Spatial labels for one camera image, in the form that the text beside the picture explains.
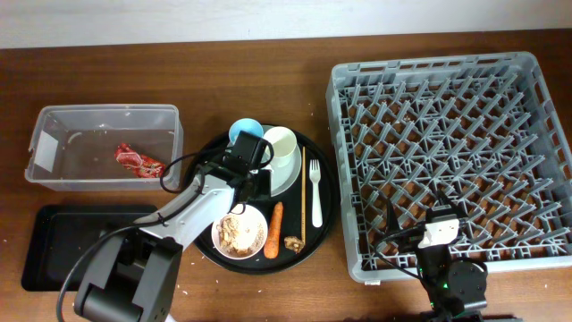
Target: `black tray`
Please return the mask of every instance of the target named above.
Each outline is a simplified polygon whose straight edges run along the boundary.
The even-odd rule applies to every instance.
[[[63,280],[83,252],[108,225],[125,226],[155,212],[155,206],[57,206],[41,208],[29,242],[21,286],[26,291],[59,291]],[[89,260],[71,280],[77,291]]]
[[[335,181],[332,169],[324,156],[324,153],[304,135],[295,132],[300,152],[303,146],[306,147],[306,247],[296,254],[292,250],[284,247],[284,237],[297,236],[301,238],[301,208],[302,208],[302,171],[298,179],[292,186],[285,192],[278,196],[274,196],[270,201],[257,201],[249,202],[249,205],[257,208],[262,212],[266,221],[270,223],[274,205],[281,201],[284,204],[284,214],[282,218],[282,229],[280,234],[280,249],[278,257],[275,259],[268,259],[265,257],[263,251],[259,251],[255,256],[242,260],[234,260],[226,258],[217,249],[214,248],[213,240],[211,237],[211,226],[202,232],[195,240],[195,245],[198,249],[214,263],[227,268],[234,272],[244,274],[269,274],[280,272],[284,269],[293,267],[304,259],[308,258],[324,241],[324,238],[330,231],[330,228],[335,222],[335,214],[338,213],[337,209],[340,205],[340,193],[338,183]],[[229,143],[228,132],[221,134],[208,144],[203,149],[226,147]],[[185,174],[183,182],[190,182],[191,176],[194,174],[195,166],[202,161],[207,160],[209,155],[196,158],[189,166]],[[312,182],[308,177],[310,160],[318,159],[320,161],[320,170],[322,172],[322,179],[320,180],[320,200],[322,203],[322,216],[324,222],[320,228],[315,228],[312,225]]]

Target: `white cup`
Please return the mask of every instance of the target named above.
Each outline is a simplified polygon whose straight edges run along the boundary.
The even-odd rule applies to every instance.
[[[283,126],[276,126],[266,131],[264,139],[272,144],[274,150],[274,158],[270,162],[270,166],[280,168],[288,165],[294,158],[294,150],[297,146],[296,134]],[[265,153],[269,156],[270,150],[267,148]]]

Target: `brown wooden surface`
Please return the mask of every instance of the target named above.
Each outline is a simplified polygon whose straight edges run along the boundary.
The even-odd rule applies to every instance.
[[[25,292],[20,286],[42,206],[149,201],[162,206],[172,198],[163,192],[55,192],[26,182],[29,139],[42,107],[174,104],[187,152],[248,116],[301,131],[333,161],[324,94],[335,64],[523,50],[540,61],[571,140],[572,30],[0,51],[0,320],[55,320],[55,292]],[[528,322],[572,320],[570,277],[569,268],[491,275],[484,313],[515,314]],[[314,256],[275,275],[228,272],[190,247],[178,284],[172,314],[180,321],[393,321],[430,309],[415,281],[377,287],[352,281],[339,220]],[[72,298],[69,293],[64,312],[70,321],[78,320]]]

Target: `plastic fork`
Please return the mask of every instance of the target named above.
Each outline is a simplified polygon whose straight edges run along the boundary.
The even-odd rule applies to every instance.
[[[318,183],[322,175],[320,174],[320,162],[318,160],[310,161],[310,181],[312,181],[312,225],[314,227],[322,226],[322,204],[320,203],[320,190]]]

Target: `white background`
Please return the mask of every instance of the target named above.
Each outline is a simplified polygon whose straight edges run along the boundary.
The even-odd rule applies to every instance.
[[[0,0],[0,47],[572,27],[572,0]]]

